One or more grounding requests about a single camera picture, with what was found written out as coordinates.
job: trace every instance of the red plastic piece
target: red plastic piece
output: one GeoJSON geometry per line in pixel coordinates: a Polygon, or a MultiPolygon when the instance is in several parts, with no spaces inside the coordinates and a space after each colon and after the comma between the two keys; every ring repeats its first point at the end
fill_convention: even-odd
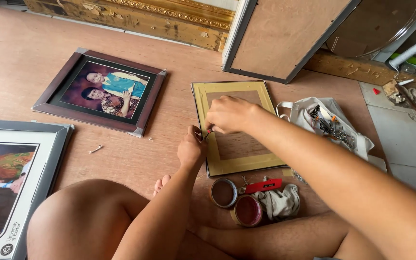
{"type": "Polygon", "coordinates": [[[255,192],[265,192],[269,190],[278,189],[282,186],[282,179],[269,179],[263,182],[253,183],[246,186],[245,194],[255,192]]]}

